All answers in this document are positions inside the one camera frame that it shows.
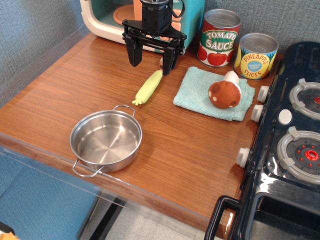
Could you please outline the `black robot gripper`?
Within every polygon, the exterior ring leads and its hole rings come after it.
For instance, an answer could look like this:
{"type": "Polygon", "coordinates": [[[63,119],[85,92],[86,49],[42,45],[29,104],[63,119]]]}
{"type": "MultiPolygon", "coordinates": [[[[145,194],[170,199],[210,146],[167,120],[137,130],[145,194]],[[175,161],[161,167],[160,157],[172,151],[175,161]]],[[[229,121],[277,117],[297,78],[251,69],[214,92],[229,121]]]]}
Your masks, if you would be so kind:
{"type": "Polygon", "coordinates": [[[178,19],[184,15],[185,3],[180,1],[182,4],[180,13],[175,12],[172,0],[142,0],[141,3],[141,20],[125,19],[122,21],[124,26],[122,35],[129,62],[133,67],[140,64],[143,46],[162,50],[162,44],[165,46],[171,44],[158,40],[158,37],[172,39],[174,47],[167,47],[162,56],[162,74],[167,76],[175,68],[179,55],[183,56],[186,52],[187,35],[172,26],[172,18],[178,19]]]}

